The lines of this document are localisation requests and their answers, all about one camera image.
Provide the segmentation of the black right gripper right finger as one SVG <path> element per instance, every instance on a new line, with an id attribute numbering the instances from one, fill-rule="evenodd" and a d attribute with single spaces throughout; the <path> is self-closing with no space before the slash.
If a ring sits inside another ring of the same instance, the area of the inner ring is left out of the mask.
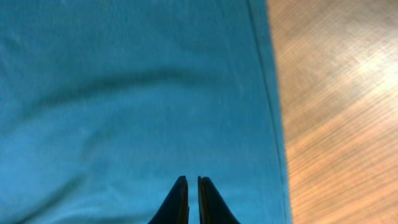
<path id="1" fill-rule="evenodd" d="M 201 224 L 240 224 L 209 177 L 198 177 Z"/>

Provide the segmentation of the blue polo shirt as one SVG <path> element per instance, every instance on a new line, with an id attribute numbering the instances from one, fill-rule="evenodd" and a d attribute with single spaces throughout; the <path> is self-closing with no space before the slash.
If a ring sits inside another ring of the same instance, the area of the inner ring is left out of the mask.
<path id="1" fill-rule="evenodd" d="M 1 222 L 147 223 L 209 177 L 292 221 L 265 1 L 2 1 Z"/>

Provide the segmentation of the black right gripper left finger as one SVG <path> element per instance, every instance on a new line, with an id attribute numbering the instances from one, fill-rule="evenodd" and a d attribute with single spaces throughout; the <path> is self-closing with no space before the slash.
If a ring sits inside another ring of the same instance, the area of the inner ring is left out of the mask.
<path id="1" fill-rule="evenodd" d="M 149 224 L 188 224 L 188 182 L 180 176 Z"/>

